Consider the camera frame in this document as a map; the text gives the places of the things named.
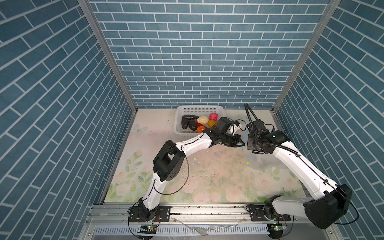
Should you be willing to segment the clear zip top bag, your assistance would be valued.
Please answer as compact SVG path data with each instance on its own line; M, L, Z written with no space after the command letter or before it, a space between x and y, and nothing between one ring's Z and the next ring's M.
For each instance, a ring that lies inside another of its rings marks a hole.
M272 155L274 150L280 149L283 143L290 141L284 132L277 130L273 124L266 124L254 113L248 112L247 118L249 123L246 125L246 147L253 154Z

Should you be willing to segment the cream white bun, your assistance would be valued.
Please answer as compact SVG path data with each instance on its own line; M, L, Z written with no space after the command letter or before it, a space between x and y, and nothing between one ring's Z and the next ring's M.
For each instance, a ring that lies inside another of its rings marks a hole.
M197 122L201 125L207 125L209 122L209 118L207 116L201 116L197 119Z

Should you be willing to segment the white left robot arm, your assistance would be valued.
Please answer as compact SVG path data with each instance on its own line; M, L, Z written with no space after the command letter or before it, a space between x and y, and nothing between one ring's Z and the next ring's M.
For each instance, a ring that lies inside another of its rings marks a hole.
M183 142L166 141L153 160L153 177L150 187L147 193L138 200L140 218L145 222L155 218L161 196L169 195L164 193L165 187L178 175L183 162L190 155L217 144L229 148L246 145L239 134L228 134L214 130L204 130L198 136Z

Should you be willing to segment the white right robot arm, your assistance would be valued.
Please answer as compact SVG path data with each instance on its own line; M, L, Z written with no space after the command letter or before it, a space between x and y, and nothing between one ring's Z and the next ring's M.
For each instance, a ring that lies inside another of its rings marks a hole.
M285 164L309 192L305 199L274 195L265 201L267 218L291 215L306 218L316 227L326 229L347 212L352 190L339 185L315 167L282 131L270 132L263 121L247 125L248 150L254 154L271 154Z

